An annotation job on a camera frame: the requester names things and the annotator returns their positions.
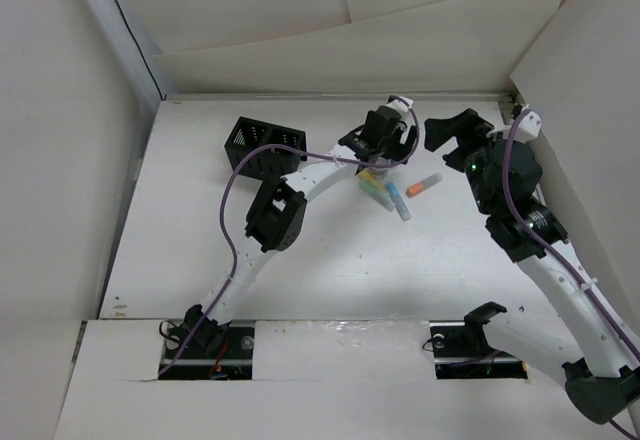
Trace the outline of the orange capped lead case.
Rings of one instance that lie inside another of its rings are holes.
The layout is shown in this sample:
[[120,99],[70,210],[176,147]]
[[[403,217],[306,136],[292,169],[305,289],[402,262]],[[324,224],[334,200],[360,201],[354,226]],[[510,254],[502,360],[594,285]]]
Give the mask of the orange capped lead case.
[[414,198],[415,196],[426,191],[427,189],[437,185],[442,180],[443,180],[443,175],[440,172],[434,173],[424,178],[423,180],[410,185],[405,191],[406,196],[408,198]]

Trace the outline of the clear jar of paper clips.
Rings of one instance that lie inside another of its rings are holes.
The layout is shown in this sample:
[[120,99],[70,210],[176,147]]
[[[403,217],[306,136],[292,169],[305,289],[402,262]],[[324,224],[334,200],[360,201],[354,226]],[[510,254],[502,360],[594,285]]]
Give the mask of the clear jar of paper clips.
[[384,181],[389,175],[389,168],[374,168],[371,174],[378,181]]

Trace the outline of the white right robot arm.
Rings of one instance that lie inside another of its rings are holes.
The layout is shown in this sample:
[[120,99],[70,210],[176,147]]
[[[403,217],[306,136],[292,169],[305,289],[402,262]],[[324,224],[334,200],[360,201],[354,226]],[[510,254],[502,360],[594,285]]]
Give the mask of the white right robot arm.
[[543,176],[530,141],[541,120],[523,108],[497,130],[467,109],[425,122],[425,148],[450,139],[447,166],[465,174],[492,240],[539,288],[573,339],[565,342],[487,302],[465,315],[458,346],[470,355],[507,353],[563,387],[591,422],[612,423],[639,399],[639,337],[621,319],[582,267],[563,225],[534,191]]

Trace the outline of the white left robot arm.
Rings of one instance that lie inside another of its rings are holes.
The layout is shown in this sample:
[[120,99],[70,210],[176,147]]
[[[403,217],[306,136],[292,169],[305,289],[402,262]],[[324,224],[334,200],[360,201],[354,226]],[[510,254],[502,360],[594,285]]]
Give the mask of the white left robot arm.
[[391,96],[367,113],[363,125],[345,134],[325,154],[309,152],[317,161],[280,177],[269,176],[246,215],[244,238],[234,245],[225,225],[225,208],[235,169],[222,195],[219,221],[232,252],[232,265],[219,287],[185,313],[182,346],[201,356],[222,347],[228,325],[262,268],[277,253],[291,247],[302,230],[306,207],[339,181],[365,168],[388,169],[408,162],[419,141],[413,101]]

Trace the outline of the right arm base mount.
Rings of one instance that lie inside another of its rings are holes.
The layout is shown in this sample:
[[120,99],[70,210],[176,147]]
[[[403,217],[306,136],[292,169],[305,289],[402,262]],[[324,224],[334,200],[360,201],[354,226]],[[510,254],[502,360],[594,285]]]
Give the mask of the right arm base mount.
[[429,337],[422,350],[433,355],[438,380],[519,379],[527,380],[525,364],[512,355],[491,347],[483,327],[507,309],[485,303],[462,320],[429,322]]

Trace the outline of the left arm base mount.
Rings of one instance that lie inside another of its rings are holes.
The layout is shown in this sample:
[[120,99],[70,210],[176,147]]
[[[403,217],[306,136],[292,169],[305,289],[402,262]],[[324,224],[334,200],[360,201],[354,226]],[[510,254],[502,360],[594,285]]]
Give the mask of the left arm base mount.
[[205,319],[188,341],[202,307],[194,305],[180,323],[160,322],[163,349],[160,380],[245,381],[253,376],[256,324],[231,322],[217,325]]

